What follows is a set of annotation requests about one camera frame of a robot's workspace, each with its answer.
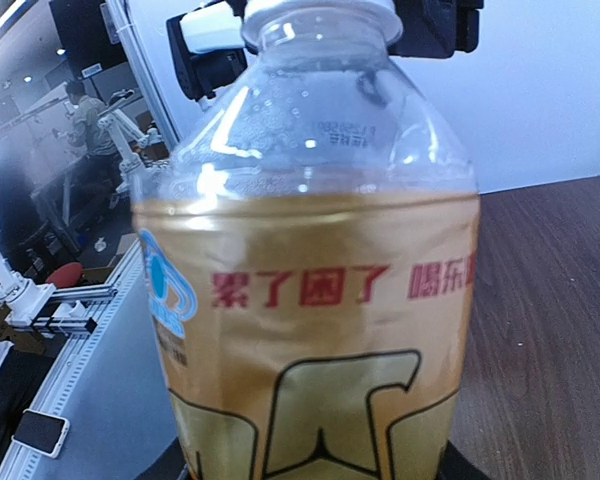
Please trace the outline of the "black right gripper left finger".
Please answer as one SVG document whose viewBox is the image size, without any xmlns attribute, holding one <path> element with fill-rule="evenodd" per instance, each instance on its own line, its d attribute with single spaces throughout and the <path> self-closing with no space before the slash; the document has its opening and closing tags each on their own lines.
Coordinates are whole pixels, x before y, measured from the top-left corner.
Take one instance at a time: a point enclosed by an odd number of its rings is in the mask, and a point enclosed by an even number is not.
<svg viewBox="0 0 600 480">
<path fill-rule="evenodd" d="M 191 480 L 187 463 L 175 438 L 158 459 L 139 475 L 139 480 Z"/>
</svg>

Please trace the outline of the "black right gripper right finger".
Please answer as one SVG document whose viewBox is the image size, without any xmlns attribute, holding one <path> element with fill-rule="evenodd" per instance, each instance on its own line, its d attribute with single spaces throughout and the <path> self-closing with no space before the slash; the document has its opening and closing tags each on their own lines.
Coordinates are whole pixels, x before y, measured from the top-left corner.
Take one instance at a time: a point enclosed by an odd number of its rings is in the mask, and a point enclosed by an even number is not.
<svg viewBox="0 0 600 480">
<path fill-rule="evenodd" d="M 510 461 L 502 445 L 480 442 L 467 452 L 449 440 L 441 456 L 438 479 L 513 479 Z"/>
</svg>

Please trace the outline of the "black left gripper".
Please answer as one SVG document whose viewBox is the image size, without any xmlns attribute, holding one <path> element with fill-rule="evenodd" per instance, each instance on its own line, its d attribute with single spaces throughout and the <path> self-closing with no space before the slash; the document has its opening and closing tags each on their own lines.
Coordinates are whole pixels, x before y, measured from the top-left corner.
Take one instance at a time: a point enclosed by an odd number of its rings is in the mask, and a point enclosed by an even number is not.
<svg viewBox="0 0 600 480">
<path fill-rule="evenodd" d="M 207 1 L 201 6 L 216 2 L 219 1 Z M 226 2 L 243 23 L 248 3 Z M 389 5 L 395 8 L 403 25 L 401 38 L 389 44 L 392 56 L 448 59 L 457 52 L 471 53 L 478 47 L 482 1 L 391 1 Z M 230 85 L 247 69 L 246 54 L 257 50 L 244 41 L 245 47 L 240 49 L 189 53 L 176 25 L 184 15 L 166 21 L 176 78 L 188 99 L 212 99 L 217 89 Z"/>
</svg>

